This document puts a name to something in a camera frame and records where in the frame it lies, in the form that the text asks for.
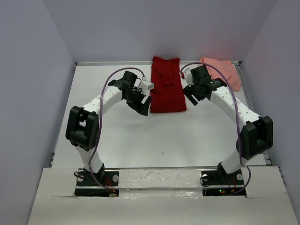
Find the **red t shirt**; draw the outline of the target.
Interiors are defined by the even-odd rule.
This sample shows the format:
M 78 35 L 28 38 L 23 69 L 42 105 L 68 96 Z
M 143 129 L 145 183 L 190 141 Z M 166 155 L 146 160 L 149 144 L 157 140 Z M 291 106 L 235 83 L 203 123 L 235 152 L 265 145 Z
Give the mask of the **red t shirt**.
M 187 110 L 180 80 L 180 59 L 154 56 L 151 65 L 151 113 L 179 113 Z

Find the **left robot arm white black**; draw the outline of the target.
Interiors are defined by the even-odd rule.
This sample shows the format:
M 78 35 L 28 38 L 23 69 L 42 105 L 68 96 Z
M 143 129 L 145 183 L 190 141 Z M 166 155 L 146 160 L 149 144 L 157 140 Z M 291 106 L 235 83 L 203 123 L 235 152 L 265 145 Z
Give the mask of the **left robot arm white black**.
M 91 184 L 99 185 L 105 176 L 105 166 L 98 154 L 103 115 L 119 103 L 126 101 L 127 105 L 138 114 L 147 116 L 151 96 L 147 92 L 154 89 L 154 83 L 143 75 L 136 85 L 138 76 L 134 68 L 123 68 L 124 75 L 120 79 L 112 79 L 109 75 L 100 94 L 83 106 L 73 106 L 70 109 L 66 139 L 78 151 L 83 162 L 83 174 L 76 174 L 81 179 L 88 179 Z

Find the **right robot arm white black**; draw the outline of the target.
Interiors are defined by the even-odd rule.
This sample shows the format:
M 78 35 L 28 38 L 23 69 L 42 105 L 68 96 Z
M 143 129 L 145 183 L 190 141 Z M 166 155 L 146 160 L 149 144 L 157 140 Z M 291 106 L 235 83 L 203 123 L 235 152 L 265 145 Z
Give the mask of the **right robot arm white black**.
M 211 175 L 219 183 L 226 184 L 248 161 L 273 146 L 273 120 L 269 116 L 260 116 L 238 100 L 219 69 L 212 67 L 220 75 L 213 79 L 207 70 L 208 64 L 196 62 L 195 65 L 190 69 L 187 64 L 180 70 L 181 77 L 187 83 L 183 89 L 184 95 L 193 105 L 204 99 L 209 100 L 236 124 L 235 150 L 217 165 Z

